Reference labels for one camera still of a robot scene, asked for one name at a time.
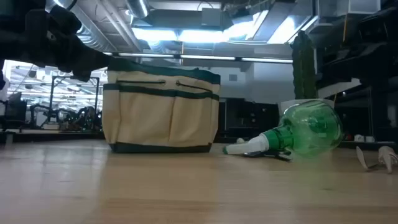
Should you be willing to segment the green cactus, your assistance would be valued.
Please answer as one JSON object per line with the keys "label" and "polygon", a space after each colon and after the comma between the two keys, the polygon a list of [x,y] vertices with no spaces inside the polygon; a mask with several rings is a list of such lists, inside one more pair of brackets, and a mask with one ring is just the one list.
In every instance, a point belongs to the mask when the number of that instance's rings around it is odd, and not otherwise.
{"label": "green cactus", "polygon": [[290,46],[292,48],[295,99],[303,100],[316,98],[316,73],[312,41],[308,35],[301,30]]}

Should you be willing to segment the green plastic spray bottle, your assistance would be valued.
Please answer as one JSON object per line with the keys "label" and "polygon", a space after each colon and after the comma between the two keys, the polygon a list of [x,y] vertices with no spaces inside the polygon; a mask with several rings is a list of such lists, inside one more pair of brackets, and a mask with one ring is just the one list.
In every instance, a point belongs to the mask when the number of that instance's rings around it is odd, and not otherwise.
{"label": "green plastic spray bottle", "polygon": [[343,139],[343,125],[336,111],[320,100],[288,107],[279,125],[249,141],[223,148],[227,155],[267,151],[292,151],[302,157],[317,156],[336,148]]}

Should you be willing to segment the silver ventilation duct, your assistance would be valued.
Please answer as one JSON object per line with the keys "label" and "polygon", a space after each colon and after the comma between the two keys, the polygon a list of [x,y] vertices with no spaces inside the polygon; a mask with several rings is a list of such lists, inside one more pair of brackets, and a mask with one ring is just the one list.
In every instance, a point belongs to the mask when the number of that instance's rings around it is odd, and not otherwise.
{"label": "silver ventilation duct", "polygon": [[150,5],[147,0],[125,0],[130,13],[135,18],[145,18],[149,15]]}

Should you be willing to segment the black office chair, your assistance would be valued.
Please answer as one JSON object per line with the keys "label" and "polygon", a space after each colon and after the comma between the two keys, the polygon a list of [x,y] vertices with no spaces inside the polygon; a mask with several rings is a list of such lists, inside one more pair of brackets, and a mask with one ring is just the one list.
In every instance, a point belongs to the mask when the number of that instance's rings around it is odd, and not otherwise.
{"label": "black office chair", "polygon": [[13,93],[8,100],[0,100],[0,105],[4,106],[4,113],[0,115],[0,129],[20,129],[25,125],[27,102],[21,100],[22,93]]}

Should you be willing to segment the beige green gardening bag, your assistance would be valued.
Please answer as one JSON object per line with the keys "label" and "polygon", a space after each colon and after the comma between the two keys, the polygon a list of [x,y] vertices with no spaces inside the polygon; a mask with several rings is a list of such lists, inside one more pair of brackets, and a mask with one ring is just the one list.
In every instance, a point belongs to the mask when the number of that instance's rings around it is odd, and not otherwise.
{"label": "beige green gardening bag", "polygon": [[218,130],[221,77],[112,58],[102,127],[115,153],[209,152]]}

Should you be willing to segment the black background robot station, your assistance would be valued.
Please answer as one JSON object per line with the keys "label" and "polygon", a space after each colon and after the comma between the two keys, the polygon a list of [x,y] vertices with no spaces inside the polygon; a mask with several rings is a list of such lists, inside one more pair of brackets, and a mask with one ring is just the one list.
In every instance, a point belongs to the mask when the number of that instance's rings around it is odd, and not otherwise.
{"label": "black background robot station", "polygon": [[[61,131],[95,130],[95,122],[99,120],[100,79],[90,78],[89,85],[69,83],[68,79],[73,77],[52,77],[49,104],[29,106],[30,128],[45,129],[46,125],[56,124]],[[94,105],[76,109],[69,105],[76,100],[93,100]]]}

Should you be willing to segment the black garden tool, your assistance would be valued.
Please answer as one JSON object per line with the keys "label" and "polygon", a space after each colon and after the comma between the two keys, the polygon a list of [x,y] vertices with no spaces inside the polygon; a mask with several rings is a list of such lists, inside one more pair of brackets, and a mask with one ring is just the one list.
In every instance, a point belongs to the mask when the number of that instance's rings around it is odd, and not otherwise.
{"label": "black garden tool", "polygon": [[243,156],[250,158],[270,157],[285,162],[289,162],[292,160],[291,152],[285,149],[281,151],[268,150],[268,151],[250,152],[250,153],[244,153]]}

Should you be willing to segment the white plant pot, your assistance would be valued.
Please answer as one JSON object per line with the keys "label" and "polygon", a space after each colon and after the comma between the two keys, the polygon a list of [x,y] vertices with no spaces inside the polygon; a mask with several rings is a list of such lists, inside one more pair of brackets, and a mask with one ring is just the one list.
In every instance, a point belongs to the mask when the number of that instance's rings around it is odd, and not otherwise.
{"label": "white plant pot", "polygon": [[291,106],[299,105],[299,104],[302,104],[302,103],[304,103],[304,102],[315,101],[315,100],[317,100],[317,101],[322,101],[322,102],[328,104],[329,106],[331,106],[332,108],[335,107],[335,102],[334,102],[334,101],[328,100],[328,99],[325,99],[325,98],[289,100],[289,101],[280,102],[280,103],[278,104],[279,116],[281,117],[281,116],[284,114],[285,110],[287,110],[287,109],[290,108]]}

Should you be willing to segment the beige handled garden tool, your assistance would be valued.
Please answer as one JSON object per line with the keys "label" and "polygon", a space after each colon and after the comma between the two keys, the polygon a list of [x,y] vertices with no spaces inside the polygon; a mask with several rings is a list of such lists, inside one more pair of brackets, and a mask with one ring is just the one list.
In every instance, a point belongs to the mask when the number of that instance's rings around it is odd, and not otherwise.
{"label": "beige handled garden tool", "polygon": [[377,170],[380,167],[385,167],[388,174],[393,173],[393,167],[398,166],[398,155],[395,153],[393,148],[389,146],[381,146],[378,149],[377,164],[368,165],[364,156],[363,151],[359,146],[356,146],[356,155],[359,163],[366,172]]}

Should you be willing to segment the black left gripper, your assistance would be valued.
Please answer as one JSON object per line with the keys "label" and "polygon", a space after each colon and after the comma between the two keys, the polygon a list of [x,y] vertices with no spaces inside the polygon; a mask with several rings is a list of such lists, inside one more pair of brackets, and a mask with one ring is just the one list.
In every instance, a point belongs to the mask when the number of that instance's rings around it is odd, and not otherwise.
{"label": "black left gripper", "polygon": [[110,55],[90,49],[90,70],[83,68],[80,57],[87,49],[76,35],[81,22],[70,8],[55,5],[49,12],[31,9],[25,16],[27,58],[40,66],[54,66],[76,79],[87,82],[91,72],[108,67]]}

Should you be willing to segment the black cabinet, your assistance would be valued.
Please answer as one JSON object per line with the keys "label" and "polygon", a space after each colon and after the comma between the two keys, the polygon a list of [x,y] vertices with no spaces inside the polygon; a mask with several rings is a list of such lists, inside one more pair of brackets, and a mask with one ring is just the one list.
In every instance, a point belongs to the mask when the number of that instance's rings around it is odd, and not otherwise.
{"label": "black cabinet", "polygon": [[239,138],[248,140],[276,127],[278,122],[277,104],[224,98],[219,102],[215,143],[234,143]]}

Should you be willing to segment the ceiling tube light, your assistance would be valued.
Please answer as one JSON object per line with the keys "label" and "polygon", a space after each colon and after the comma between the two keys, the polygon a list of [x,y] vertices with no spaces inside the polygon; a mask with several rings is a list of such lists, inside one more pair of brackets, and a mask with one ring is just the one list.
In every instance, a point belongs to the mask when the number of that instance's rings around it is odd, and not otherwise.
{"label": "ceiling tube light", "polygon": [[282,58],[251,58],[251,57],[242,57],[241,60],[243,62],[252,62],[252,63],[283,63],[289,64],[293,63],[292,59],[282,59]]}
{"label": "ceiling tube light", "polygon": [[118,56],[138,58],[175,58],[174,54],[118,53]]}
{"label": "ceiling tube light", "polygon": [[235,57],[214,56],[214,55],[185,55],[181,54],[182,59],[195,59],[195,60],[222,60],[222,61],[235,61]]}

